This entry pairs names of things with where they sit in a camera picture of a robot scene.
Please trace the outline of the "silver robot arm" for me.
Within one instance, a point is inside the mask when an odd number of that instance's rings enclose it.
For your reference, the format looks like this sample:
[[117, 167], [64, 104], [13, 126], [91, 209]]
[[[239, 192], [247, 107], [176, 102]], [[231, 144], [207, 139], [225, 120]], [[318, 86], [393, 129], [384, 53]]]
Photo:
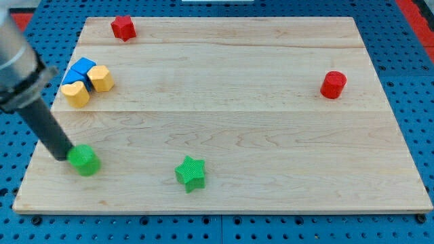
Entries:
[[1, 110], [10, 113], [36, 102], [58, 69], [46, 66], [12, 18], [13, 1], [1, 2]]

